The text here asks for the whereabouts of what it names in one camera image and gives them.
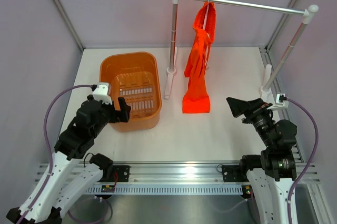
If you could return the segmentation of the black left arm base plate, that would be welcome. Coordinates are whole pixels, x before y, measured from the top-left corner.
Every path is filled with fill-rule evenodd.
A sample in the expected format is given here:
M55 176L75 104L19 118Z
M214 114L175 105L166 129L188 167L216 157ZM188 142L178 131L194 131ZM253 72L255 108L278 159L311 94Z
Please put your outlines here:
M130 166L113 165L103 170L100 182L128 182L130 177Z

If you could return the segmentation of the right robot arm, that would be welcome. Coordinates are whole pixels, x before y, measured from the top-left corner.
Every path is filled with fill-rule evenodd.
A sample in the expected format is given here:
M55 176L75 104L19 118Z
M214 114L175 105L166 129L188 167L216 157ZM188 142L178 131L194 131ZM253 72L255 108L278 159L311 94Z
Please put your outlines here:
M295 190L297 178L292 147L297 126L289 120L273 120L272 104L258 98L251 101L228 97L233 117L244 116L266 149L259 155L244 155L239 162L239 176L251 184L260 223L297 223Z

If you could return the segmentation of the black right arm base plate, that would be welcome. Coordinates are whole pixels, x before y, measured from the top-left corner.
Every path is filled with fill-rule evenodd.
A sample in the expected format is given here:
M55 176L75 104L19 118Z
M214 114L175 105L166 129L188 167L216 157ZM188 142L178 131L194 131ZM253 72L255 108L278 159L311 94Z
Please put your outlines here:
M221 173L224 182L248 182L246 175L241 172L239 165L219 164L215 169Z

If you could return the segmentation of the orange shorts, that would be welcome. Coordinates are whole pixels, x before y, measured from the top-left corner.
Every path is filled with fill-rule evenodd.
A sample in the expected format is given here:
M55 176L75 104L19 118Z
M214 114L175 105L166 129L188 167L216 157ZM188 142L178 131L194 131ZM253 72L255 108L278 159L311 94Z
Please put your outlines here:
M210 98L206 89L206 69L211 46L215 39L216 9L206 2L198 11L192 28L195 38L187 60L184 76L189 79L187 91L182 100L184 114L210 112Z

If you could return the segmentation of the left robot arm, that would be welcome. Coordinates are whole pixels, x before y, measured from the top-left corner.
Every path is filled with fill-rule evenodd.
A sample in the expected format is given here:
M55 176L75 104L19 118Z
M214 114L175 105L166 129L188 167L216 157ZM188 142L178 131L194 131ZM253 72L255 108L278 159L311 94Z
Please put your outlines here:
M126 123L131 107L123 97L118 98L119 110L113 103L105 104L89 95L81 104L67 129L59 136L52 160L28 199L12 208L6 218L12 223L61 223L71 206L93 183L116 179L113 161L95 154L84 171L64 185L73 169L94 140L109 123Z

